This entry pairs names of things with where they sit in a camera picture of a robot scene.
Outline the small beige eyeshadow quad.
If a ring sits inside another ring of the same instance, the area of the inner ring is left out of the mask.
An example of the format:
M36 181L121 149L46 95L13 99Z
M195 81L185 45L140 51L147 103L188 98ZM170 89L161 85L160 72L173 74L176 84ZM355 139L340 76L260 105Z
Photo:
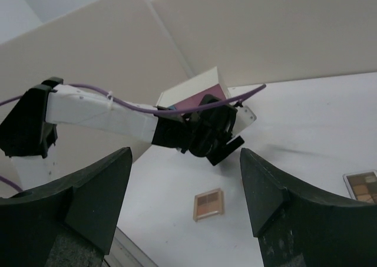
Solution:
M221 188L195 195L193 209L193 220L195 222L223 214L224 193Z

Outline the long brown eyeshadow palette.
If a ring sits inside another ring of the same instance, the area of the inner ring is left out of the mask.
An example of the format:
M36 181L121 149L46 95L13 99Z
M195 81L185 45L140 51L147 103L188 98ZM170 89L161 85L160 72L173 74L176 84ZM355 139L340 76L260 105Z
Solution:
M351 199L376 204L376 170L343 175Z

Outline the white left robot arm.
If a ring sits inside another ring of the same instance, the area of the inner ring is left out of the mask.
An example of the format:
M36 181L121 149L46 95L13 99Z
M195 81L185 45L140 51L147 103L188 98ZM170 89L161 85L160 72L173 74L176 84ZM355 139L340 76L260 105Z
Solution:
M17 191L55 180L55 147L59 124L72 124L131 136L155 146L179 149L217 165L244 140L235 131L239 100L207 94L186 110L141 107L82 84L52 78L14 100L1 122L1 150L9 157L21 184Z

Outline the pink drawer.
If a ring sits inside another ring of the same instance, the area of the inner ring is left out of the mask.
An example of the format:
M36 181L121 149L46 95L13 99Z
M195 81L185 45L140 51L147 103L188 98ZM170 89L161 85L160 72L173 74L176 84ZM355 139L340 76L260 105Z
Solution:
M173 105L175 110L184 110L187 108L194 108L200 105L202 99L206 94L211 94L221 100L225 100L227 98L226 93L224 93L223 89L221 88L220 84L216 84L210 88L207 88L195 95L186 98L185 100L179 101Z

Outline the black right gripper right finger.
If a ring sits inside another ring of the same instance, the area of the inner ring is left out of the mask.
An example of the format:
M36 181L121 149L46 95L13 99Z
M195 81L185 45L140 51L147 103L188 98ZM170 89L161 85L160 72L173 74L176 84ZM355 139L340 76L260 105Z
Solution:
M243 148L242 183L264 266L375 266L376 205L339 196Z

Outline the white drawer organizer cabinet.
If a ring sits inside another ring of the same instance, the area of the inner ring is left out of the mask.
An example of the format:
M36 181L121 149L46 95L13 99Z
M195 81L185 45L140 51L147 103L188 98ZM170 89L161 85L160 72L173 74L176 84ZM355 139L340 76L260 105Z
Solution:
M199 74L183 83L175 85L174 87L169 88L168 90L163 91L160 94L160 97L157 101L157 108L169 108L169 106L174 105L175 103L185 100L192 95L195 95L207 88L210 88L216 84L220 84L224 93L226 93L227 98L230 98L229 89L219 74L217 67L214 67L206 72ZM189 113L187 109L179 110L182 111L182 114Z

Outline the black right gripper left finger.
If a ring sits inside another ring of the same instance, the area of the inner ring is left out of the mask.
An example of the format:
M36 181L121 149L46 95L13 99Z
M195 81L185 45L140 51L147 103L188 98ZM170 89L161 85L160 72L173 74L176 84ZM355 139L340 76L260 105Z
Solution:
M101 266L109 254L132 152L1 199L2 266Z

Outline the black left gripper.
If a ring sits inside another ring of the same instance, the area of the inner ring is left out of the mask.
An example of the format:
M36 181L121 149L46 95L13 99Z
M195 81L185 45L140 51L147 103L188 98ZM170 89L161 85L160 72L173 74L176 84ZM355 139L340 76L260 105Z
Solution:
M183 117L194 133L188 151L196 157L206 157L216 166L244 144L241 136L233 137L237 108L225 104L201 110Z

